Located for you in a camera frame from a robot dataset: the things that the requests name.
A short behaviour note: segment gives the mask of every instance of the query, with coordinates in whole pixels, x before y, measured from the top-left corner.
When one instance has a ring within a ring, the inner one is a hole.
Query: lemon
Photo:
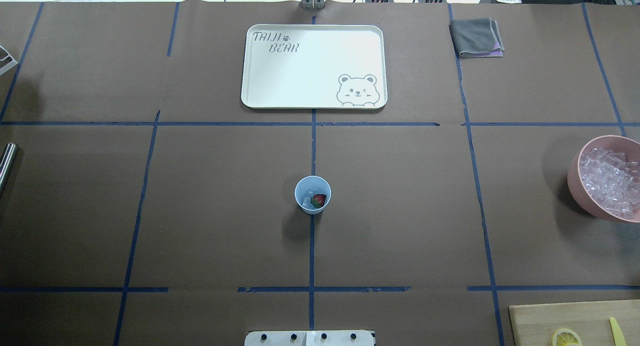
[[[560,328],[551,336],[551,346],[583,346],[577,333],[569,328]]]

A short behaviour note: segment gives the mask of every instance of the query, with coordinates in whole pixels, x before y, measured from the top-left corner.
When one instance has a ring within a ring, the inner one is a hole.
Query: bear face
[[[374,107],[375,103],[380,100],[380,94],[376,89],[377,79],[374,75],[359,78],[345,74],[338,77],[338,81],[340,82],[340,90],[336,96],[342,106]]]

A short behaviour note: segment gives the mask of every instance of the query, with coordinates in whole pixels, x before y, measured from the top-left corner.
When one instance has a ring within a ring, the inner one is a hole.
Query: red strawberry
[[[322,193],[316,193],[311,197],[311,206],[316,209],[320,209],[325,205],[325,201],[327,200],[327,195],[323,195]]]

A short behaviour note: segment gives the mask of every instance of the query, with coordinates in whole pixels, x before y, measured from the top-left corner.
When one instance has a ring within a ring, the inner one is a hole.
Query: metal handle
[[[9,171],[11,171],[11,165],[14,163],[16,153],[18,153],[18,145],[13,142],[7,143],[0,163],[0,194],[5,189],[5,183],[9,178]]]

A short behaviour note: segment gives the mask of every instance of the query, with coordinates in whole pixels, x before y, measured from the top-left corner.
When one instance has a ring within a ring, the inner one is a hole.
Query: pink bowl
[[[626,154],[627,161],[640,162],[640,143],[633,141],[633,139],[615,136],[612,134],[596,137],[587,142],[571,162],[569,173],[566,176],[571,195],[576,202],[578,202],[578,205],[595,217],[613,221],[615,223],[640,223],[640,209],[636,209],[633,212],[633,218],[629,220],[626,218],[620,218],[607,212],[591,196],[589,196],[589,193],[587,193],[587,189],[580,178],[580,155],[590,153],[594,148],[613,150],[617,153],[624,152]]]

